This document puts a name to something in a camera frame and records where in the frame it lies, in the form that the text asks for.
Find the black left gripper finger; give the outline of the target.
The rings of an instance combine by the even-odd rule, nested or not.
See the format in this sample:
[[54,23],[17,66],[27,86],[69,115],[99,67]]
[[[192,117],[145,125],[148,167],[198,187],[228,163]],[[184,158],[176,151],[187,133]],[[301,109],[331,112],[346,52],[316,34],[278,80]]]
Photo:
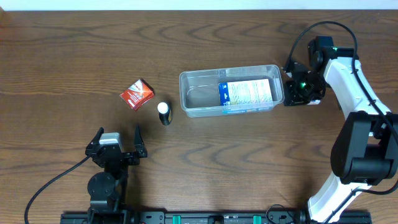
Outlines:
[[100,143],[100,138],[101,138],[103,133],[104,133],[104,129],[102,127],[100,127],[98,132],[96,133],[96,135],[92,139],[92,143],[93,144],[99,144]]
[[144,152],[145,151],[145,144],[142,140],[141,131],[139,126],[137,125],[134,132],[134,147],[137,152]]

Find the black bottle white cap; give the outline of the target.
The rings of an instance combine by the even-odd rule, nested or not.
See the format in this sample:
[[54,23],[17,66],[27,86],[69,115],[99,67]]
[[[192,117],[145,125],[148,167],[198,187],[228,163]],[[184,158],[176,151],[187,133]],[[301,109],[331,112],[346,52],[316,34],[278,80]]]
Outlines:
[[168,126],[172,122],[172,109],[166,102],[160,102],[157,105],[159,119],[164,126]]

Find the red packet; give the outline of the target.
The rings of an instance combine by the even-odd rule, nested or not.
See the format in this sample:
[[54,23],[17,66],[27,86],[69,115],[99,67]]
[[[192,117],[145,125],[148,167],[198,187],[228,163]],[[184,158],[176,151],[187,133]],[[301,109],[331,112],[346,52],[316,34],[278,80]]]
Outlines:
[[130,109],[137,111],[144,103],[152,99],[154,95],[153,88],[143,79],[139,79],[119,96],[129,105]]

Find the blue fever patch box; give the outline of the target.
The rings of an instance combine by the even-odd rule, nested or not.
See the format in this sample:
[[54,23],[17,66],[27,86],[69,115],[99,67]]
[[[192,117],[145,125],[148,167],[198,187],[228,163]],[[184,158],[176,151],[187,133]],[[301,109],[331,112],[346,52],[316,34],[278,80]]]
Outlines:
[[218,89],[221,106],[272,103],[268,79],[220,83]]

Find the white small carton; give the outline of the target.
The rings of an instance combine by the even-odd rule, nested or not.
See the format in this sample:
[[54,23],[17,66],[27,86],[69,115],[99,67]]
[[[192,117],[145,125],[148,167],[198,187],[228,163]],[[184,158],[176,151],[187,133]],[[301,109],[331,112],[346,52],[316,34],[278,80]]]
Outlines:
[[318,105],[320,104],[321,100],[311,100],[308,105]]

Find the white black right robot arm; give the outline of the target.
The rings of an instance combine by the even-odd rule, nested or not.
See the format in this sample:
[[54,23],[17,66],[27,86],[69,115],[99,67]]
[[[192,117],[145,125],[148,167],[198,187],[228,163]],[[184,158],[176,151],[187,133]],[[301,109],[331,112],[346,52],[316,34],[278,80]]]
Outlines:
[[308,43],[310,66],[290,59],[284,72],[285,106],[317,105],[330,87],[345,123],[331,149],[332,172],[307,200],[300,223],[364,223],[369,215],[345,208],[362,192],[397,171],[397,115],[384,105],[361,69],[354,48],[336,47],[330,36]]

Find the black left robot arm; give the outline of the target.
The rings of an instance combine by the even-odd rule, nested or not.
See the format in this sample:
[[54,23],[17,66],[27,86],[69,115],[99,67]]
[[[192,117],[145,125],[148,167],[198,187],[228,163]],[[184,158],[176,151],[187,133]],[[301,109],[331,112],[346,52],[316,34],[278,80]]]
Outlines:
[[87,145],[85,154],[104,171],[95,174],[88,182],[90,208],[98,213],[116,212],[124,203],[128,167],[140,164],[147,157],[147,149],[139,127],[134,133],[134,150],[122,152],[119,133],[105,133],[100,128]]

